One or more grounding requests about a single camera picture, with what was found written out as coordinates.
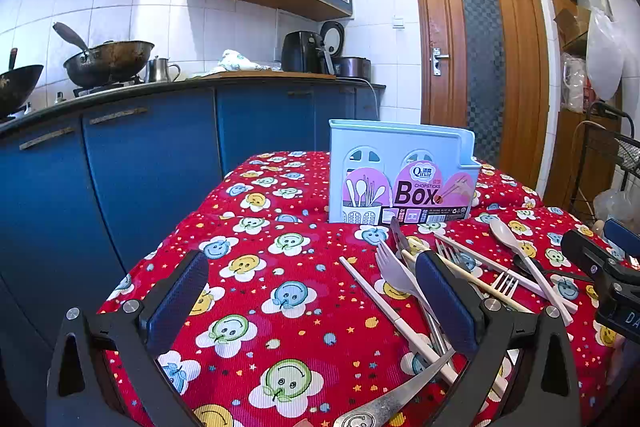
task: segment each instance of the frying pan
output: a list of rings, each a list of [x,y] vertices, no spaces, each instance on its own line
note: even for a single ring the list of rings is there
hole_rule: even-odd
[[[53,25],[55,32],[82,51],[68,58],[63,66],[71,81],[90,89],[129,80],[145,67],[154,44],[145,41],[107,41],[89,49],[82,37],[62,22]]]
[[[0,118],[16,112],[36,87],[44,66],[25,66],[14,70],[18,49],[9,55],[9,71],[0,74]]]

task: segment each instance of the red tablecloth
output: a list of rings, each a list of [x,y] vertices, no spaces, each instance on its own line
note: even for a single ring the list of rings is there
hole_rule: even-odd
[[[159,362],[208,427],[290,427],[303,418],[314,427],[328,427],[421,370],[421,359],[337,260],[348,258],[416,331],[426,333],[414,298],[394,292],[380,277],[373,229],[378,237],[388,237],[388,230],[327,223],[327,196],[327,153],[254,156],[147,255],[101,308],[114,311],[126,299],[144,298],[185,252],[205,251],[209,284]],[[500,212],[530,255],[567,273],[553,282],[578,304],[568,331],[574,335],[585,424],[606,391],[616,334],[594,322],[593,288],[573,282],[577,268],[559,248],[568,230],[593,234],[570,214],[540,205],[533,190],[487,166],[479,176],[471,217],[405,225],[404,232],[431,244],[444,233],[511,266],[511,255],[488,233],[490,214]],[[497,276],[482,266],[474,272],[486,282]],[[534,312],[546,304],[521,287],[514,298]],[[459,355],[454,361],[459,369],[465,362]],[[110,362],[132,417],[151,425],[116,353]],[[503,376],[510,371],[505,358]],[[390,425],[422,425],[445,389],[437,381],[429,384]],[[490,394],[477,423],[495,413],[493,398]]]

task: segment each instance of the kettle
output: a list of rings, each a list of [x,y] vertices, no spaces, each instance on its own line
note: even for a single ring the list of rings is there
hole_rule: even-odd
[[[173,82],[178,76],[180,76],[180,66],[178,64],[167,64],[168,58],[152,58],[146,63],[145,82],[150,84],[152,82]],[[178,68],[178,74],[173,78],[169,77],[169,68]]]

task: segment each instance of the screw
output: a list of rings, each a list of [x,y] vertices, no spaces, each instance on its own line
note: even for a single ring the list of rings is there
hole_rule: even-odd
[[[73,319],[78,318],[79,314],[80,310],[78,308],[71,308],[68,312],[66,312],[66,318],[72,321]]]
[[[130,301],[127,301],[122,305],[122,309],[125,313],[133,313],[138,308],[140,308],[140,302],[136,301],[135,299],[131,299]]]
[[[487,308],[491,312],[497,312],[500,308],[502,308],[502,304],[498,299],[487,299],[484,301],[484,307]]]
[[[555,306],[547,306],[545,312],[549,317],[555,319],[560,316],[560,311]]]

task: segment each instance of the kitchen counter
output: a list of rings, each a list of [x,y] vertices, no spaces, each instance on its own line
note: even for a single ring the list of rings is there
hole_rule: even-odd
[[[50,107],[34,111],[26,116],[20,116],[4,124],[0,124],[0,138],[9,136],[27,126],[50,120],[57,116],[63,116],[76,110],[82,110],[103,103],[118,102],[136,96],[149,94],[182,91],[187,89],[197,89],[203,87],[228,86],[231,84],[257,84],[265,86],[268,84],[314,84],[314,85],[340,85],[352,87],[367,87],[362,80],[347,80],[336,78],[332,74],[314,73],[291,73],[288,71],[225,71],[223,73],[208,74],[181,82],[155,82],[153,84],[138,84],[136,86],[119,87],[107,91],[97,92],[67,100]],[[372,84],[377,90],[377,96],[381,96],[386,86],[383,84]]]

